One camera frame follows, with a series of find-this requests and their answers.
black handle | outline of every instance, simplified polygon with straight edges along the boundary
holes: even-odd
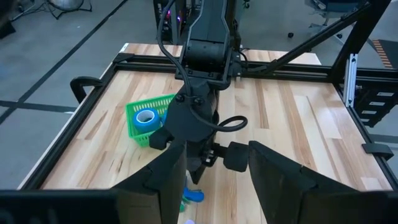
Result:
[[[87,96],[84,86],[101,87],[103,82],[94,77],[76,77],[70,82],[70,88],[77,101],[81,103]]]

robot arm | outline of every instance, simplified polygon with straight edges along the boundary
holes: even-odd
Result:
[[[227,89],[231,79],[242,71],[235,8],[236,0],[203,0],[201,13],[190,27],[179,62],[163,47],[159,35],[162,26],[158,30],[160,49],[177,66],[175,78],[184,80],[184,86],[169,104],[164,127],[151,135],[150,146],[163,150],[167,141],[184,142],[187,168],[191,176],[196,177],[193,178],[196,184],[205,167],[212,166],[218,156],[224,157],[230,169],[244,171],[247,167],[247,147],[241,147],[233,155],[229,153],[231,159],[226,159],[225,152],[232,150],[214,143],[217,131],[237,131],[248,123],[244,116],[235,116],[218,124],[219,92]],[[164,9],[162,17],[168,10]],[[242,122],[225,127],[232,121]],[[236,162],[236,157],[241,158],[240,162]]]

black metal frame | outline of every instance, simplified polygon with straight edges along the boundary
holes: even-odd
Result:
[[[369,2],[363,4],[361,9],[342,17],[340,21],[313,36],[283,57],[273,62],[247,62],[248,69],[241,74],[241,77],[332,83],[337,92],[342,95],[339,85],[344,82],[343,76],[346,59],[350,54],[357,54],[359,52],[389,3],[390,0],[369,0]],[[287,64],[355,21],[357,23],[332,67]],[[256,68],[259,67],[265,69],[258,72]],[[87,77],[74,79],[71,82],[71,87],[81,105],[62,133],[51,145],[48,153],[44,155],[44,158],[37,164],[35,170],[32,171],[31,175],[23,183],[21,189],[40,188],[118,71],[175,73],[175,69],[175,66],[166,57],[119,53],[100,79]],[[398,70],[359,68],[356,76],[356,84],[362,86],[398,87]],[[94,86],[88,96],[86,96],[83,89],[83,86],[87,85]],[[372,143],[369,133],[366,131],[355,110],[348,108],[348,112],[364,140],[367,143]],[[390,170],[385,158],[377,155],[374,155],[374,157],[391,184],[391,187],[394,190],[398,189],[398,180]]]

office chair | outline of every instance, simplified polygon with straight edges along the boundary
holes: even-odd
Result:
[[[330,19],[337,19],[347,14],[352,11],[359,2],[360,0],[305,0],[305,4],[314,9],[314,12],[311,14],[319,14],[325,18],[325,22],[323,24],[310,24],[310,35],[314,36],[321,32],[328,26]],[[290,32],[287,36],[288,38],[292,38],[294,33]],[[343,34],[335,34],[333,36],[338,43],[344,45],[344,42],[341,40],[342,37]]]

blue object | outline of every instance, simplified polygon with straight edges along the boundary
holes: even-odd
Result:
[[[132,123],[141,134],[155,131],[160,127],[160,117],[153,108],[144,108],[134,114]]]
[[[162,117],[162,123],[163,123],[163,125],[164,125],[165,122],[166,122],[166,117],[167,117],[167,110],[164,111],[164,114],[163,114],[163,117]]]
[[[184,187],[183,196],[192,202],[202,202],[205,199],[205,194],[201,190],[190,190]]]

